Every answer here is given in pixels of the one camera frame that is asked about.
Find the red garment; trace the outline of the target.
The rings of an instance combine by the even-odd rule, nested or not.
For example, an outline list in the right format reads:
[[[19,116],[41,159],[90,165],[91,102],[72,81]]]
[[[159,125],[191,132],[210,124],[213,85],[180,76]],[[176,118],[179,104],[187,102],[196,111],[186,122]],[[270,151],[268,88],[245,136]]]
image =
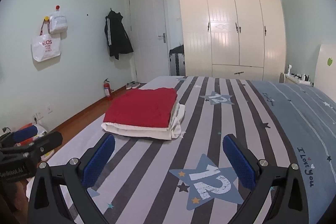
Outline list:
[[[114,99],[103,122],[142,127],[167,127],[177,101],[173,88],[136,89]]]

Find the striped grey blue bedsheet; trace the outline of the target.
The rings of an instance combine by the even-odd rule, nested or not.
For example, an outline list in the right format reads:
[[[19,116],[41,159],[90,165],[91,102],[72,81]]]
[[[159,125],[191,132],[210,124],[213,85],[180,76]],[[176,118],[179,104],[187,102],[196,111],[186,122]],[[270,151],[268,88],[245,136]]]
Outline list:
[[[109,223],[227,223],[248,190],[222,149],[228,134],[259,159],[302,174],[309,222],[335,196],[335,102],[306,85],[158,77],[185,106],[174,140],[116,136],[94,202]]]

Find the red fire extinguisher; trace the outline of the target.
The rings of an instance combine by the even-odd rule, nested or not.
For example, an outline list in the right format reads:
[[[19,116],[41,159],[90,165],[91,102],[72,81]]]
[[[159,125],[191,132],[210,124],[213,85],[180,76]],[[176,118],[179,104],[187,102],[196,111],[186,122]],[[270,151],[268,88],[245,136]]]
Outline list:
[[[110,87],[110,82],[108,79],[105,79],[104,80],[104,83],[103,83],[103,87],[104,87],[104,93],[105,93],[105,97],[108,99],[108,100],[112,100],[112,89]]]

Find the white EOS tote bag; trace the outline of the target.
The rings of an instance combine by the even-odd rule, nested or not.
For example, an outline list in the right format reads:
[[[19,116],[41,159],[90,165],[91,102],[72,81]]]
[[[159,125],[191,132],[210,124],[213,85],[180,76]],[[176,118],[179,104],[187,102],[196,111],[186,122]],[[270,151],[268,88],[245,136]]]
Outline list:
[[[50,34],[50,21],[44,18],[40,35],[32,39],[31,51],[36,62],[42,62],[61,55],[60,34]]]

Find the white bedside table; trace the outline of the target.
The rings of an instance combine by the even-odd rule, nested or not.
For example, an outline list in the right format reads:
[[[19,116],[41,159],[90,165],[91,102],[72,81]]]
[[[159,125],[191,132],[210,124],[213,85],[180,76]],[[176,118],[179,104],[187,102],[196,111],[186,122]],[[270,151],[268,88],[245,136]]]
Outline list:
[[[307,86],[313,86],[314,85],[310,81],[304,81],[304,80],[299,79],[298,77],[295,77],[294,75],[289,75],[289,74],[286,74],[286,73],[281,73],[280,74],[279,83],[307,85]]]

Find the white headboard green apples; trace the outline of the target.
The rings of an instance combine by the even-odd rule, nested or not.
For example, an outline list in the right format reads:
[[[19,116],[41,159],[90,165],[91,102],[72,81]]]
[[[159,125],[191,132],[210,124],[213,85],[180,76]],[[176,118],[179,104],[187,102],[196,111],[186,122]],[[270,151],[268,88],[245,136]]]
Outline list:
[[[336,100],[336,46],[321,44],[315,70],[314,86],[334,102]]]

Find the grey shoes on floor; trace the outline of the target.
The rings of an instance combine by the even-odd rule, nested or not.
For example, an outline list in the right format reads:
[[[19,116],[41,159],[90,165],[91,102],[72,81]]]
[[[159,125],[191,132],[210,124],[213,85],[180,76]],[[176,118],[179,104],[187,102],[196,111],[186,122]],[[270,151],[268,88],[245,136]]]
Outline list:
[[[130,90],[130,89],[136,89],[136,88],[139,88],[140,87],[140,83],[138,83],[138,82],[135,82],[135,81],[132,81],[132,82],[130,82],[130,83],[127,83],[126,84],[126,90]]]

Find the folded white cream garment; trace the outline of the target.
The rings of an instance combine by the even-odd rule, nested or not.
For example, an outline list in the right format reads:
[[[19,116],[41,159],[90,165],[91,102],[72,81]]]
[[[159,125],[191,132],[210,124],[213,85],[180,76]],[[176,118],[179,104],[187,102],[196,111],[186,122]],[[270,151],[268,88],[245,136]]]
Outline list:
[[[182,121],[185,116],[185,110],[185,105],[175,102],[167,127],[142,127],[110,122],[103,122],[101,127],[106,132],[133,138],[152,138],[158,140],[183,138],[185,131],[182,129]]]

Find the small white desk fan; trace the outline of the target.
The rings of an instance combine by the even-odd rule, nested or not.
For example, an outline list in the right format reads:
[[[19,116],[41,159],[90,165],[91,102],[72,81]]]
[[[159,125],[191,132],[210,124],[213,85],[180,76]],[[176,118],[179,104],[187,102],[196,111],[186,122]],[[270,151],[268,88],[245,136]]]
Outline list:
[[[287,72],[286,72],[286,76],[290,76],[291,75],[291,68],[292,68],[292,66],[289,64],[288,65],[288,68],[287,68]]]

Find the white plastic bag on hook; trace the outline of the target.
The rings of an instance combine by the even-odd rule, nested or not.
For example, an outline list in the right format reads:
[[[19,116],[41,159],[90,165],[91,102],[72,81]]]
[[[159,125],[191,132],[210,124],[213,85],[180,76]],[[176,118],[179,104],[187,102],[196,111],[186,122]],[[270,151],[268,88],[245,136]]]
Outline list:
[[[56,5],[55,11],[50,14],[50,33],[61,34],[68,30],[66,16],[60,12],[60,6]]]

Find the black white folded rack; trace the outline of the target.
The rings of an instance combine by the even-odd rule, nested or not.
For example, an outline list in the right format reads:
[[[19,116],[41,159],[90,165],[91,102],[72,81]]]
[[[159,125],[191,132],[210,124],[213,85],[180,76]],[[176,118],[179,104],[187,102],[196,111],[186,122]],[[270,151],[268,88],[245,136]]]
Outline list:
[[[185,76],[185,51],[184,45],[175,47],[169,51],[170,75]]]

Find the cream four-door wardrobe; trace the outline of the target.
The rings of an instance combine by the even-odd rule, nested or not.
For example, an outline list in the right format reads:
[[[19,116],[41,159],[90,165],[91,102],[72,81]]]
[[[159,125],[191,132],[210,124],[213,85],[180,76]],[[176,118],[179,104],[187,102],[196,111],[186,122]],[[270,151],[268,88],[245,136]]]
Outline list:
[[[278,82],[285,69],[281,0],[179,0],[188,76]]]

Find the white room door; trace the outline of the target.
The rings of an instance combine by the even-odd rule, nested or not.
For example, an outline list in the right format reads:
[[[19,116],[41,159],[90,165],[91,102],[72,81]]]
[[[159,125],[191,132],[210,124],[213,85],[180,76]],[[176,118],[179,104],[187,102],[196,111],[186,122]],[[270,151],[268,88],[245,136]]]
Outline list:
[[[137,80],[169,75],[164,0],[129,0],[131,42]]]

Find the black jacket on wall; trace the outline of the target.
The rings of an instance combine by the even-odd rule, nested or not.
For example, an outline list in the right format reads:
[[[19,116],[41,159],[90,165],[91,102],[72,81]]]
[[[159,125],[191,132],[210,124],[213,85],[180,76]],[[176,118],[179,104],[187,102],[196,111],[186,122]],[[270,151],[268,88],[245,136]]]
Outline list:
[[[120,55],[127,55],[133,52],[129,36],[122,24],[123,16],[110,9],[105,17],[105,36],[110,57],[119,59]]]

